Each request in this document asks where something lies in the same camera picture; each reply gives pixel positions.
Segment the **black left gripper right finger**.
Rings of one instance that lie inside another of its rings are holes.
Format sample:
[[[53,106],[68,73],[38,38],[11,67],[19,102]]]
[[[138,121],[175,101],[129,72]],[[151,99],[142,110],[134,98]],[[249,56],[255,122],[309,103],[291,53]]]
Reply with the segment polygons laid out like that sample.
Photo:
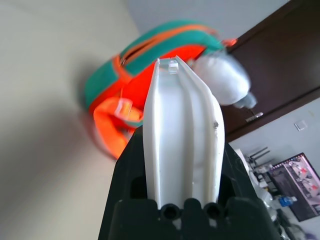
[[[243,161],[229,143],[224,145],[218,203],[237,197],[260,202]]]

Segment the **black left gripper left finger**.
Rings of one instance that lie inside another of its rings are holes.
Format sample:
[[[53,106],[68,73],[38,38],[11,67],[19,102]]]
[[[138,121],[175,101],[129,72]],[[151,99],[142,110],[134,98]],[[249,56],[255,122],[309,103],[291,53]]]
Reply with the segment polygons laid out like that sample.
[[[117,160],[109,189],[109,205],[148,205],[143,130],[137,129]]]

